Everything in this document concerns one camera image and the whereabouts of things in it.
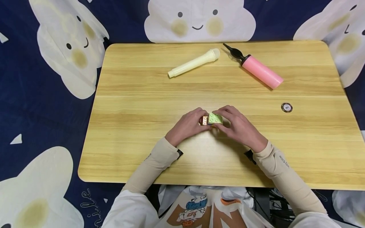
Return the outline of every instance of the green lego brick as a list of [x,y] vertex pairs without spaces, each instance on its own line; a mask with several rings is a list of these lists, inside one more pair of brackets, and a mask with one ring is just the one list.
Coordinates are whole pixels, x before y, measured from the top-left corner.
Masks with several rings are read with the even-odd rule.
[[220,115],[209,113],[208,124],[223,124],[223,118]]

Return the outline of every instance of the hand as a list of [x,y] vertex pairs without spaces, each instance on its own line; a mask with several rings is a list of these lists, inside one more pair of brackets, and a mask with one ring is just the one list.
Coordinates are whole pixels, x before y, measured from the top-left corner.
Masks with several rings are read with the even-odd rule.
[[235,107],[227,105],[213,113],[221,115],[231,122],[230,128],[222,124],[214,124],[216,128],[226,133],[228,137],[248,146],[256,153],[265,149],[268,140]]
[[187,139],[193,135],[196,135],[202,131],[207,131],[211,129],[208,125],[199,125],[199,119],[202,116],[208,116],[208,112],[202,108],[194,109],[183,115],[181,119],[175,124],[175,126],[167,132],[165,138],[166,140],[176,147],[184,139]]

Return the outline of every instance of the white shirt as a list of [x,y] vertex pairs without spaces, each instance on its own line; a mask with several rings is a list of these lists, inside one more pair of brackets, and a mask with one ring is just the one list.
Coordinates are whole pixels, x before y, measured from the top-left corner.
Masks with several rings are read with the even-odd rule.
[[[124,190],[116,197],[103,228],[273,227],[244,198],[226,194],[229,190],[190,186],[160,219],[145,195]],[[340,228],[328,215],[319,212],[301,213],[290,225],[304,227]]]

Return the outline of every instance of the person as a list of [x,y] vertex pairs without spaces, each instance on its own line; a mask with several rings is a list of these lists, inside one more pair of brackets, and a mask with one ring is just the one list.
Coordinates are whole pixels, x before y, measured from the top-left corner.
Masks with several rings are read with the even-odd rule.
[[[214,124],[229,138],[248,146],[253,158],[289,202],[296,218],[290,227],[340,227],[331,220],[312,190],[289,166],[284,154],[274,147],[234,106],[216,111],[230,122],[230,127]],[[197,108],[183,115],[176,125],[160,139],[150,155],[129,178],[116,197],[103,223],[103,228],[119,227],[273,227],[228,187],[189,186],[162,218],[144,193],[155,179],[181,153],[176,148],[183,140],[208,131],[211,126],[199,125],[208,113]]]

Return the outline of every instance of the round sticker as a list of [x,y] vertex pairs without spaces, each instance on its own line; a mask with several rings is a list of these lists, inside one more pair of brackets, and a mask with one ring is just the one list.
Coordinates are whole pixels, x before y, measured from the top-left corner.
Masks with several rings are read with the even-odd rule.
[[289,103],[283,103],[281,105],[281,109],[284,111],[284,112],[291,112],[293,111],[293,106]]

